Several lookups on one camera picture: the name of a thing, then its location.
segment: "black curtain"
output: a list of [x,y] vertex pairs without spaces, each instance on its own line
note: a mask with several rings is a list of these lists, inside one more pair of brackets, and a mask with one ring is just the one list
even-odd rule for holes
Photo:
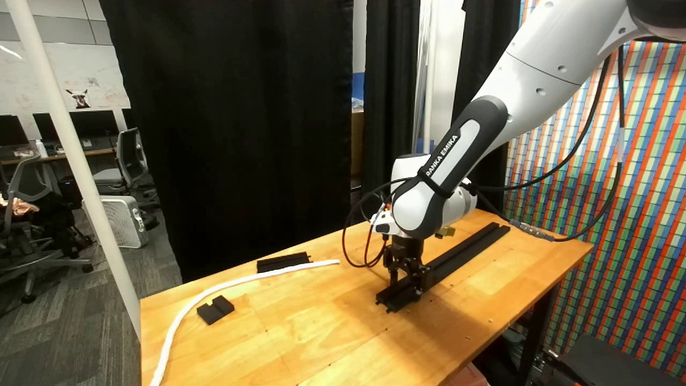
[[[500,55],[505,51],[519,29],[519,7],[520,0],[464,0],[464,35],[463,51],[458,62],[458,78],[455,88],[451,120],[464,109],[473,99],[477,88],[485,84],[493,70]],[[470,180],[480,187],[503,187],[505,180],[508,148],[501,146],[488,156],[485,156],[477,167],[470,173]],[[491,205],[477,203],[486,210],[503,208],[501,192],[482,188]]]
[[181,279],[338,230],[349,0],[100,0]]
[[412,152],[419,0],[369,0],[361,188],[387,182]]

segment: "wooden tabletop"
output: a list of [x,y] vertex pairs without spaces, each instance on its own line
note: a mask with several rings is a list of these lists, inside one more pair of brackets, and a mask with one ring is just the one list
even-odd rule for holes
[[[455,223],[455,235],[425,242],[425,261],[493,220],[501,223],[473,210]],[[365,235],[365,223],[348,231],[351,257],[360,257]],[[545,296],[591,244],[545,242],[509,230],[398,313],[374,304],[387,286],[385,268],[348,266],[341,231],[283,254],[294,250],[341,264],[220,291],[235,311],[212,326],[194,311],[186,315],[163,383],[438,383]],[[201,290],[248,274],[255,261],[142,301],[144,383],[175,311]]]

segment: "white cord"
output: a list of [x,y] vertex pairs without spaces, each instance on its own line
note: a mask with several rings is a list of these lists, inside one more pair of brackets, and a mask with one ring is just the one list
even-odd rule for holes
[[337,266],[337,264],[338,264],[338,260],[324,260],[324,261],[312,261],[312,264],[298,264],[298,266],[290,266],[290,268],[281,268],[281,270],[269,270],[269,272],[261,272],[261,274],[253,274],[253,276],[240,276],[240,279],[225,281],[225,284],[218,284],[218,286],[214,286],[214,288],[203,290],[201,294],[196,294],[194,299],[190,299],[185,308],[179,308],[179,311],[175,313],[175,317],[173,317],[173,322],[171,322],[171,326],[170,326],[170,330],[167,330],[163,349],[160,349],[160,353],[158,353],[158,361],[157,361],[157,366],[155,366],[155,375],[152,375],[152,380],[150,380],[150,386],[160,386],[160,383],[163,383],[175,330],[177,330],[179,322],[186,317],[186,313],[189,313],[196,302],[201,302],[201,301],[205,301],[207,296],[212,296],[212,294],[216,294],[216,291],[222,291],[222,290],[227,290],[227,288],[237,288],[237,286],[244,286],[244,284],[251,284],[251,281],[261,281],[261,279],[268,279],[268,276],[278,276],[278,274],[298,272],[298,270],[312,270],[312,268],[324,268],[324,266]]

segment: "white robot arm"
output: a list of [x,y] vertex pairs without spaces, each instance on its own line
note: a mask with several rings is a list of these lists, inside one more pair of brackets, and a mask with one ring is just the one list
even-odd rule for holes
[[464,188],[477,160],[553,115],[621,42],[639,36],[686,38],[686,0],[543,0],[497,67],[451,122],[430,156],[398,158],[393,205],[374,231],[428,239],[464,216]]

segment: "colorful wall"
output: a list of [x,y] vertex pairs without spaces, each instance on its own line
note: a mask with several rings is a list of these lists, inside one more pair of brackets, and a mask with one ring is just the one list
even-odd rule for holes
[[[536,0],[525,0],[523,15]],[[618,198],[583,240],[594,254],[560,286],[546,345],[594,334],[686,381],[686,45],[627,42],[627,151]],[[537,130],[509,144],[508,184],[550,170],[581,134],[598,73]],[[615,61],[577,156],[508,196],[508,215],[573,233],[602,205],[618,154]]]

